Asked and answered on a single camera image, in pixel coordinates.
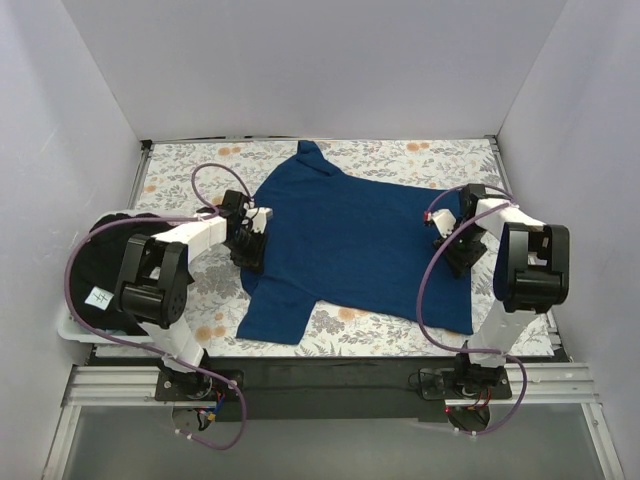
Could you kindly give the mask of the blue t shirt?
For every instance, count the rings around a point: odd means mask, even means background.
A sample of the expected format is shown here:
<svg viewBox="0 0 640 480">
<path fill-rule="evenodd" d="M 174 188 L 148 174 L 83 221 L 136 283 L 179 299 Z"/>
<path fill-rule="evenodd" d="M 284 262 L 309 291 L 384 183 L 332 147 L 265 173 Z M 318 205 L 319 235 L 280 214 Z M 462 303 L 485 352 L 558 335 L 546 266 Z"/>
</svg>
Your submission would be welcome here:
<svg viewBox="0 0 640 480">
<path fill-rule="evenodd" d="M 301 141 L 255 193 L 273 210 L 264 272 L 241 273 L 250 303 L 241 339 L 296 345 L 319 301 L 469 335 L 471 279 L 435 265 L 416 312 L 416 297 L 437 233 L 423 223 L 434 189 L 356 178 Z"/>
</svg>

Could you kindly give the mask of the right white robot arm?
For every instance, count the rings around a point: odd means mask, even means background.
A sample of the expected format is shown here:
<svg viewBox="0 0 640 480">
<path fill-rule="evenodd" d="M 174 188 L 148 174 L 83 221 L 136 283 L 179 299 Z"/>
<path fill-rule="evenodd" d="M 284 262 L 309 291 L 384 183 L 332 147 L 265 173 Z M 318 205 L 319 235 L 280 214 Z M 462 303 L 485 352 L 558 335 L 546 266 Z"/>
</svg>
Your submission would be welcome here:
<svg viewBox="0 0 640 480">
<path fill-rule="evenodd" d="M 521 333 L 539 315 L 564 303 L 569 292 L 570 233 L 525 214 L 507 192 L 482 184 L 448 190 L 424 214 L 437 229 L 434 247 L 456 278 L 486 252 L 489 234 L 499 242 L 493 273 L 494 303 L 479 330 L 462 347 L 462 366 L 452 373 L 454 389 L 475 397 L 489 375 L 506 363 Z"/>
</svg>

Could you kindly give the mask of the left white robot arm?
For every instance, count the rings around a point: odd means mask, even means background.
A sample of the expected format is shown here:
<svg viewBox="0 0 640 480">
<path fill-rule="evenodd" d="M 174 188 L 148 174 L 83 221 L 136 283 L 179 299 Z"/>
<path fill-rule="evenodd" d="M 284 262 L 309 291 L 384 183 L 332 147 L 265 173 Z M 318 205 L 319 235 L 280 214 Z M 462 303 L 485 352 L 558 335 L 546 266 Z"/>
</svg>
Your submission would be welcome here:
<svg viewBox="0 0 640 480">
<path fill-rule="evenodd" d="M 268 207 L 251 207 L 249 198 L 229 190 L 218 209 L 203 209 L 167 231 L 136 234 L 126 245 L 115 287 L 116 308 L 136 321 L 160 351 L 164 366 L 180 372 L 178 387 L 193 400 L 205 398 L 213 386 L 211 373 L 200 367 L 205 349 L 189 327 L 185 309 L 190 264 L 218 245 L 226 247 L 234 265 L 263 271 Z"/>
</svg>

